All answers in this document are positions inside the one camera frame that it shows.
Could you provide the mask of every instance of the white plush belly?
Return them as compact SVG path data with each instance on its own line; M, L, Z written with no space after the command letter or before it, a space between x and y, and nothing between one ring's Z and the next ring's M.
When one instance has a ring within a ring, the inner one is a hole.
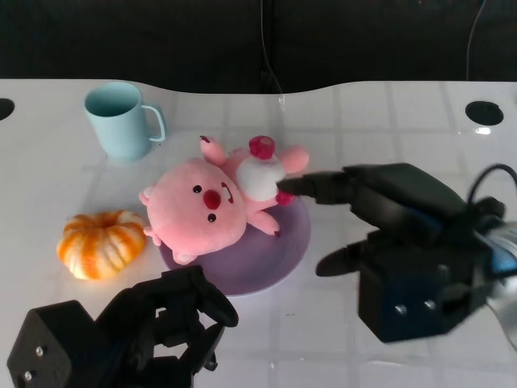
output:
M237 169L239 188L248 198L256 201L275 198L278 193L276 183L284 176L284 166L276 157L267 161L249 157Z

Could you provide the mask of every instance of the plush toy head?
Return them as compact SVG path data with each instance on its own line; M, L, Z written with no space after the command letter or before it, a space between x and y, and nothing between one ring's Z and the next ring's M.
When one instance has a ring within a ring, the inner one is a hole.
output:
M246 207L235 184L198 158L165 173L140 198L151 224L146 234L157 245L163 241L178 264L236 243L246 229Z

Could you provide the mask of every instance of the plush toy ear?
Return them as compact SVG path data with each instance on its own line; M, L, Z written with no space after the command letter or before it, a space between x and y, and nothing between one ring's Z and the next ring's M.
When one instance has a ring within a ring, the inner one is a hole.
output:
M154 186L149 186L148 188L142 190L138 194L138 198L140 199L141 203L147 206L149 203L149 197L151 196L151 192L153 191Z
M179 265L187 265L191 261L194 261L197 256L185 255L184 253L172 252L172 257Z
M213 137L201 137L201 152L204 160L214 166L222 166L226 160L225 150L220 142Z
M286 173L296 174L309 165L309 153L305 148L295 145L280 153L280 161Z

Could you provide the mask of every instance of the pink plush toy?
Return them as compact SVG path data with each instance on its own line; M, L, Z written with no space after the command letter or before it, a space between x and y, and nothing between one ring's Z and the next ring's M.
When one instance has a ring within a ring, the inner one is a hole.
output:
M211 137L201 137L201 149L205 161L190 159L140 193L151 224L144 233L156 245L164 242L178 264L236 243L247 222L280 236L278 222L262 210L292 202L276 182L302 171L308 153L292 147L277 158L269 137L255 137L248 150L235 150L228 157Z

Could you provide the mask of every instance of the purple plate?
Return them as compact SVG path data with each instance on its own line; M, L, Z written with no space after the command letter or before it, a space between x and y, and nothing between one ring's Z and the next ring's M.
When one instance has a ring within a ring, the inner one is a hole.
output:
M248 225L235 244L199 256L188 265L203 267L208 281L227 296L257 293L283 280L299 264L309 245L309 214L299 199L266 212L280 224L280 237L269 236ZM170 269L183 267L174 262L165 244L160 246L160 252Z

